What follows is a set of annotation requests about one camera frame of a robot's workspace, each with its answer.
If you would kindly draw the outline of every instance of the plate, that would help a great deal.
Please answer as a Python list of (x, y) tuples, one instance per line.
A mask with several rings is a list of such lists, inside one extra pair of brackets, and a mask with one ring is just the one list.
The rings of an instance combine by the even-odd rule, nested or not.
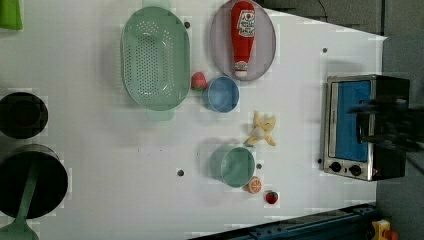
[(212, 21), (210, 48), (218, 68), (227, 76), (251, 81), (260, 78), (271, 66), (276, 48), (275, 30), (265, 10), (257, 3), (255, 8), (255, 41), (253, 42), (247, 76), (239, 78), (234, 74), (233, 44), (231, 41), (231, 9), (241, 0), (231, 0), (219, 8)]

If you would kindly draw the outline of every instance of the table surface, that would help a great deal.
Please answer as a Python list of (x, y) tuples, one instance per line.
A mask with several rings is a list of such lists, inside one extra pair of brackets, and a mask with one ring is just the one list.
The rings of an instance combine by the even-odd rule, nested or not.
[[(192, 23), (191, 70), (209, 80), (222, 75), (208, 29), (224, 2), (171, 2)], [(0, 150), (49, 146), (70, 178), (60, 207), (29, 221), (40, 239), (186, 239), (375, 201), (375, 183), (326, 174), (317, 159), (327, 76), (380, 73), (383, 37), (267, 10), (275, 60), (260, 79), (237, 82), (233, 112), (208, 111), (191, 91), (171, 121), (152, 122), (120, 77), (121, 29), (141, 7), (139, 0), (25, 1), (24, 30), (0, 32), (0, 96), (33, 92), (49, 109), (39, 136), (1, 135)], [(208, 169), (218, 146), (247, 139), (254, 110), (277, 118), (277, 146), (261, 142), (256, 154), (264, 190), (280, 193), (273, 206)]]

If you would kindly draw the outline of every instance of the floor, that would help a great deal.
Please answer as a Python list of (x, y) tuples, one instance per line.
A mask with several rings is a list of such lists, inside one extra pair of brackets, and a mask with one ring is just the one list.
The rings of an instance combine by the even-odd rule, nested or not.
[[(386, 75), (411, 80), (411, 105), (424, 106), (424, 1), (422, 0), (257, 0), (263, 7), (388, 37)], [(409, 154), (424, 168), (424, 154)], [(422, 239), (424, 176), (407, 162), (405, 177), (378, 182), (377, 208), (401, 239)]]

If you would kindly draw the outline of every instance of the screw hole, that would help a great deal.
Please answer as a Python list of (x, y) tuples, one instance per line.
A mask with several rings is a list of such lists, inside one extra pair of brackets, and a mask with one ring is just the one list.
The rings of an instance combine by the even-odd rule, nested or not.
[(179, 177), (184, 176), (184, 171), (183, 171), (183, 170), (178, 170), (177, 175), (178, 175)]

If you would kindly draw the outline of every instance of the green object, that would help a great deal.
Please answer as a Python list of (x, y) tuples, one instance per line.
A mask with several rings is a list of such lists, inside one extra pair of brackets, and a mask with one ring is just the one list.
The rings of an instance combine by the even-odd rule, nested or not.
[(21, 204), (18, 215), (13, 223), (0, 228), (1, 240), (38, 240), (37, 234), (32, 230), (27, 222), (27, 214), (34, 195), (39, 174), (38, 164), (33, 163), (30, 167), (24, 193), (22, 194)]
[(192, 87), (191, 90), (201, 92), (201, 91), (205, 90), (205, 88), (204, 87)]
[(0, 0), (0, 28), (22, 29), (19, 0)]
[(255, 171), (252, 145), (223, 145), (212, 155), (211, 172), (215, 178), (233, 188), (246, 185)]
[(121, 37), (122, 77), (130, 96), (152, 120), (169, 120), (190, 89), (190, 41), (170, 11), (135, 12)]

